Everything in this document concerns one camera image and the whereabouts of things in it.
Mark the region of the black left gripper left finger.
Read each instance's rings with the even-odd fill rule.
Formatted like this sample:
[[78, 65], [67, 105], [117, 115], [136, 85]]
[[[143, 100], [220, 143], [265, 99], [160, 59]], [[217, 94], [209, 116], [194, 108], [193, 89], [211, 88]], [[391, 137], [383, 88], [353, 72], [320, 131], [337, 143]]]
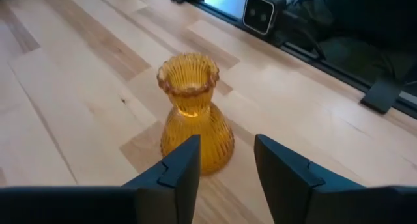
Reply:
[[200, 137], [191, 136], [121, 186], [1, 188], [1, 223], [191, 223], [200, 176]]

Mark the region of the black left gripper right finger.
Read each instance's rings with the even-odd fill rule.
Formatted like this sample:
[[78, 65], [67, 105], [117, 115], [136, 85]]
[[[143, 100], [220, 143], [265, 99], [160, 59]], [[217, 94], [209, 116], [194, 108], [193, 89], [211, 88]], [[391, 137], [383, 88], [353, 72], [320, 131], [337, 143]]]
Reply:
[[416, 188], [367, 188], [257, 134], [259, 179], [275, 223], [416, 224]]

